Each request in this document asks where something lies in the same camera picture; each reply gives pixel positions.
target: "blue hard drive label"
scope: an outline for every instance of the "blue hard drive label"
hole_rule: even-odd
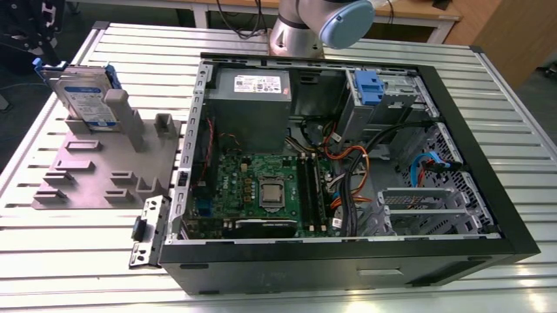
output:
[[[64,87],[69,93],[101,93],[101,90],[94,87]]]
[[[86,124],[89,124],[92,126],[100,126],[100,127],[116,126],[116,123],[105,123],[105,122],[86,122]]]
[[[64,92],[70,102],[70,107],[88,125],[100,128],[116,125],[117,120],[110,108],[102,102],[104,93],[100,88],[65,86]]]

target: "cpu socket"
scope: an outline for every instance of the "cpu socket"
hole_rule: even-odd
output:
[[[259,207],[269,213],[284,208],[284,182],[280,177],[259,177]]]

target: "sticker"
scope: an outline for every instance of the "sticker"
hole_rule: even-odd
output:
[[[331,138],[333,139],[333,141],[335,141],[335,142],[340,142],[341,137],[340,137],[340,135],[339,135],[339,134],[336,134],[335,132],[332,132],[332,134],[331,134]]]
[[[332,223],[331,223],[333,228],[341,228],[341,219],[339,218],[332,218]]]
[[[447,16],[447,15],[439,15],[438,18],[439,20],[454,20],[454,21],[458,21],[459,19],[458,16]]]
[[[104,94],[94,87],[64,87],[70,107],[86,124],[98,127],[116,125],[110,108],[102,103]]]
[[[280,93],[280,76],[237,75],[233,78],[235,93]]]

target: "blue drive bay latch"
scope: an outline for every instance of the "blue drive bay latch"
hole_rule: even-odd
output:
[[[353,71],[353,82],[360,94],[361,105],[376,106],[384,95],[384,83],[373,70]]]

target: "table leg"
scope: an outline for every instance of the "table leg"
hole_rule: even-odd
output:
[[[73,2],[66,2],[66,7],[68,7],[68,11],[70,13],[70,15],[77,15],[78,13],[81,13],[81,11],[78,10],[78,3],[73,3]]]
[[[208,19],[206,19],[206,6],[192,4],[190,10],[193,11],[194,27],[196,28],[208,28]]]
[[[428,44],[442,44],[448,32],[451,31],[454,22],[452,21],[438,21],[438,26],[431,32],[427,39]]]

